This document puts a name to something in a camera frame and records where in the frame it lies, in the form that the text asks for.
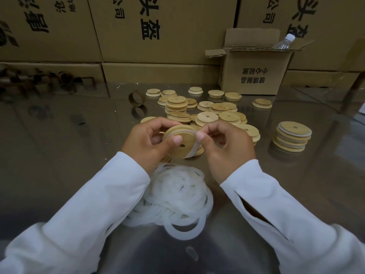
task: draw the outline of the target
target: clear plastic bottle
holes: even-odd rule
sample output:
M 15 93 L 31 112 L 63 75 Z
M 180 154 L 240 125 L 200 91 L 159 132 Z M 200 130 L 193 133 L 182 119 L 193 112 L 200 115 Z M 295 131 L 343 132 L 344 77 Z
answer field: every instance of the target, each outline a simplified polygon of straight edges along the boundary
M 288 33 L 283 41 L 280 41 L 276 43 L 272 49 L 289 49 L 290 43 L 292 43 L 295 40 L 295 36 Z

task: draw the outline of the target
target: white shirt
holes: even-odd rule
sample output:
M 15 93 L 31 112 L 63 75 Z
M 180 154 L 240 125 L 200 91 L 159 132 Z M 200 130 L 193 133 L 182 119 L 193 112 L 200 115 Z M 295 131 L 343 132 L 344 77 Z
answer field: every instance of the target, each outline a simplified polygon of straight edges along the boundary
M 8 245 L 0 273 L 96 271 L 107 236 L 140 200 L 149 182 L 141 166 L 118 152 L 50 221 L 34 224 Z M 263 173 L 257 160 L 242 165 L 221 187 L 274 248 L 281 273 L 365 273 L 365 244 L 341 226 L 320 221 Z M 272 225 L 248 213 L 241 198 Z

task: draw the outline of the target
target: large cardboard box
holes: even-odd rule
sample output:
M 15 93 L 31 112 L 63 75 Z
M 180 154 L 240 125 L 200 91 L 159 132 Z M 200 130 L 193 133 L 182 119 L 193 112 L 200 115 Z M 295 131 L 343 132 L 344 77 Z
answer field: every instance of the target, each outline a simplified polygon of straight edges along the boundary
M 0 87 L 9 95 L 73 94 L 107 97 L 101 64 L 0 62 Z
M 282 85 L 350 89 L 359 73 L 288 70 Z
M 278 28 L 315 41 L 289 69 L 365 70 L 365 0 L 241 0 L 238 28 Z
M 219 65 L 103 63 L 107 83 L 218 84 Z
M 237 0 L 89 0 L 104 62 L 219 64 Z
M 88 0 L 0 0 L 0 60 L 101 62 Z
M 224 92 L 276 95 L 294 52 L 310 42 L 293 42 L 290 49 L 272 49 L 278 29 L 227 29 L 223 49 L 206 50 L 206 57 L 222 57 L 219 85 Z

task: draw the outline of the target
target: packing tape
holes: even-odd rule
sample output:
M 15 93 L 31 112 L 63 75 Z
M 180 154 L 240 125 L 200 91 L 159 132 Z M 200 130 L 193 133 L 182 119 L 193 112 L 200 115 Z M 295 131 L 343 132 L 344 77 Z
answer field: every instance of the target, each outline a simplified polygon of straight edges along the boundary
M 177 133 L 189 133 L 189 134 L 193 134 L 195 136 L 196 132 L 197 131 L 192 131 L 192 130 L 176 130 L 176 131 L 172 132 L 171 134 L 169 134 L 169 136 L 167 138 L 170 138 Z M 188 159 L 188 158 L 191 158 L 192 156 L 194 156 L 196 154 L 196 151 L 198 151 L 199 146 L 200 146 L 200 142 L 196 139 L 193 148 L 190 150 L 189 154 L 186 155 L 185 159 Z
M 356 39 L 350 50 L 347 52 L 344 62 L 340 65 L 338 73 L 333 75 L 330 88 L 335 87 L 340 80 L 344 78 L 346 72 L 350 71 L 351 67 L 357 62 L 364 49 L 365 37 Z
M 140 103 L 140 102 L 137 102 L 135 99 L 134 99 L 134 97 L 133 97 L 133 94 L 134 93 L 136 93 L 138 96 L 140 96 L 141 97 L 141 99 L 142 99 L 142 102 Z M 145 94 L 143 94 L 143 93 L 141 93 L 141 92 L 139 92 L 138 90 L 135 90 L 135 91 L 133 91 L 132 93 L 130 93 L 129 95 L 128 95 L 128 101 L 130 102 L 130 104 L 132 105 L 132 106 L 134 106 L 134 107 L 140 107 L 140 106 L 142 106 L 143 104 L 144 104 L 144 102 L 146 101 L 146 96 L 145 96 Z

